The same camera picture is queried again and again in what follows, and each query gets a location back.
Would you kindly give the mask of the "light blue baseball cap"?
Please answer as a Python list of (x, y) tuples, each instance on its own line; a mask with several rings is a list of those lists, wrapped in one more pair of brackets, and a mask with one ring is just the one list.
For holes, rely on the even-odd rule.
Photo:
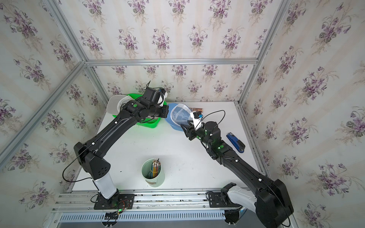
[(181, 124), (188, 125), (189, 121), (192, 121), (191, 118), (191, 109), (182, 103), (170, 103), (168, 104), (168, 115), (165, 119), (166, 122), (177, 131), (183, 131), (181, 128)]

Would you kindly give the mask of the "white baseball cap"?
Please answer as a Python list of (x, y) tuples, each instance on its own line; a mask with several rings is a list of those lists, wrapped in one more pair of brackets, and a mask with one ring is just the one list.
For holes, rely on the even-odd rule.
[(114, 95), (108, 101), (106, 112), (111, 115), (118, 115), (120, 111), (120, 107), (122, 104), (122, 100), (126, 100), (129, 96), (126, 95)]

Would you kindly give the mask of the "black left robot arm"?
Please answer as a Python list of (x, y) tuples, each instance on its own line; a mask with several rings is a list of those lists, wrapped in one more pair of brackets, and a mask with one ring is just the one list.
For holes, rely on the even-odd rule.
[(146, 87), (137, 99), (124, 97), (117, 103), (117, 116), (95, 137), (74, 146), (78, 163), (88, 173), (106, 200), (116, 197), (118, 189), (110, 176), (111, 165), (104, 159), (108, 150), (131, 127), (144, 123), (147, 118), (167, 118), (168, 105), (164, 104), (167, 92), (164, 88)]

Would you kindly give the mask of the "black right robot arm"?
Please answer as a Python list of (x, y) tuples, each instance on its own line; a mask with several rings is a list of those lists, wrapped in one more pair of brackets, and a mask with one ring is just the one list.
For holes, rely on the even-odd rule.
[(196, 129), (182, 124), (185, 136), (191, 141), (200, 140), (209, 156), (233, 172), (249, 190), (246, 192), (234, 183), (223, 190), (229, 202), (241, 205), (256, 213), (266, 228), (278, 228), (290, 218), (294, 209), (286, 188), (279, 179), (272, 180), (244, 161), (222, 138), (216, 122), (209, 121)]

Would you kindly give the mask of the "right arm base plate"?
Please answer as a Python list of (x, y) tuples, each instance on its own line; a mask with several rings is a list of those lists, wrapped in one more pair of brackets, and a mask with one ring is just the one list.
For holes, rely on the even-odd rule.
[(234, 204), (223, 192), (206, 192), (206, 198), (210, 208), (239, 208), (241, 205)]

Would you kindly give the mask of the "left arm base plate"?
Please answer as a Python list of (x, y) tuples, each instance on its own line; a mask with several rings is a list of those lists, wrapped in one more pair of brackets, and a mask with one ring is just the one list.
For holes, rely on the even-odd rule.
[(100, 193), (94, 203), (94, 210), (132, 209), (134, 194), (115, 194), (110, 199), (105, 199)]

